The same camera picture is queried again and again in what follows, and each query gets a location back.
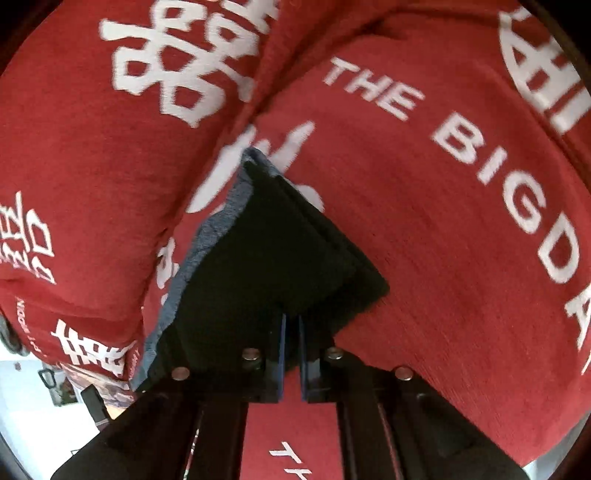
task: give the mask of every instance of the metal screw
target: metal screw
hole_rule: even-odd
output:
[[[337,346],[332,346],[326,349],[326,358],[328,360],[340,360],[343,358],[344,354],[345,352],[343,352],[343,349]]]
[[[245,348],[242,351],[242,358],[248,362],[254,362],[261,357],[261,351],[258,348]]]
[[[399,380],[407,382],[410,379],[412,379],[414,372],[410,370],[409,367],[398,367],[394,372],[394,375],[396,375],[396,378],[398,378]]]
[[[191,375],[191,371],[187,367],[177,367],[172,371],[172,377],[178,382],[186,380]]]

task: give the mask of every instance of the white chinese characters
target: white chinese characters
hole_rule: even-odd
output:
[[[78,332],[59,319],[56,331],[51,335],[56,337],[61,348],[70,357],[72,365],[98,365],[103,370],[120,377],[125,369],[125,354],[135,345],[133,342],[125,348],[115,348],[103,345],[92,338],[80,338]]]
[[[268,33],[266,17],[277,18],[278,10],[275,0],[249,0],[239,5],[225,0],[222,8],[248,20],[261,33]],[[169,9],[180,11],[175,18],[168,18]],[[259,36],[249,31],[221,13],[208,16],[207,8],[197,3],[180,0],[156,0],[150,11],[152,28],[137,25],[126,25],[104,19],[100,22],[99,32],[103,40],[113,41],[123,38],[143,38],[146,40],[140,50],[118,47],[113,53],[113,88],[124,90],[133,95],[140,95],[148,87],[160,84],[160,112],[172,115],[196,128],[199,122],[216,113],[224,105],[225,91],[204,77],[213,72],[227,75],[238,88],[238,98],[250,100],[254,81],[230,68],[227,58],[234,60],[258,54]],[[188,32],[191,23],[204,21],[205,40],[213,48],[204,50],[192,43],[177,38],[169,30]],[[227,40],[223,33],[228,33]],[[162,62],[162,52],[166,47],[180,50],[190,55],[191,60],[179,71],[166,70]],[[146,65],[141,75],[131,75],[128,64],[138,61]],[[197,92],[200,97],[191,108],[176,103],[177,91],[180,87]]]
[[[562,48],[554,38],[535,48],[513,31],[513,21],[523,22],[529,17],[531,14],[524,7],[511,14],[499,13],[503,59],[521,96],[540,112],[550,111],[574,89],[576,93],[550,116],[550,123],[563,134],[591,109],[591,95],[582,85],[572,63],[567,62],[561,67],[554,63],[562,54]],[[522,60],[517,60],[515,51],[523,56]],[[545,74],[546,80],[539,88],[531,89],[529,83],[540,73]]]
[[[0,263],[24,268],[37,278],[55,285],[53,273],[41,262],[43,257],[55,256],[49,227],[34,209],[24,214],[22,192],[16,192],[14,203],[14,207],[0,203]]]

